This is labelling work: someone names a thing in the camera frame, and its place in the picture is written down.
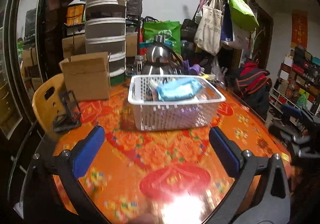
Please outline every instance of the red banner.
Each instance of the red banner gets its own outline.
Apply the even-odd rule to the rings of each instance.
[[[302,46],[307,48],[308,43],[308,17],[306,11],[292,10],[292,36],[291,47]]]

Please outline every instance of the chair backrest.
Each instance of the chair backrest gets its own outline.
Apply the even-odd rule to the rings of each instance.
[[[33,95],[32,108],[45,132],[52,130],[52,122],[58,114],[66,113],[59,93],[65,89],[63,74],[57,74],[42,84]]]

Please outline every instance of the green bag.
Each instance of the green bag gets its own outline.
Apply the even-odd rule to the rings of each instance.
[[[253,31],[259,23],[244,0],[229,0],[231,19],[242,29]]]
[[[172,49],[181,54],[180,26],[179,21],[145,22],[143,24],[144,41],[153,40],[155,35],[164,35],[165,40],[172,43]]]

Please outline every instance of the orange floral tablecloth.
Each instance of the orange floral tablecloth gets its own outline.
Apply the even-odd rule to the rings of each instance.
[[[256,156],[280,153],[290,174],[289,153],[269,136],[249,109],[222,90],[211,126]],[[80,103],[82,126],[58,141],[55,155],[72,149],[95,124],[104,127],[105,142],[87,174],[79,181],[93,202],[112,223],[125,223],[136,216],[158,214],[172,194],[197,194],[205,205],[204,220],[220,203],[234,179],[229,178],[209,143],[210,126],[177,131],[137,131],[127,101],[128,84],[112,88],[107,101]],[[66,208],[73,209],[58,176],[54,180]],[[256,176],[241,208],[246,209],[257,187]]]

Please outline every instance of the metal screw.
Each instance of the metal screw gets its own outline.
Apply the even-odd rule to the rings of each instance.
[[[62,155],[67,157],[68,155],[70,155],[70,150],[69,149],[65,149],[65,150],[62,150]]]
[[[250,150],[244,150],[244,151],[242,152],[242,154],[243,154],[244,156],[246,156],[246,157],[252,156],[252,152],[251,152]]]
[[[274,154],[273,156],[274,156],[275,159],[277,159],[277,160],[280,160],[280,159],[281,159],[281,156],[280,156],[278,153]]]
[[[38,159],[40,157],[40,154],[36,153],[32,156],[33,159]]]

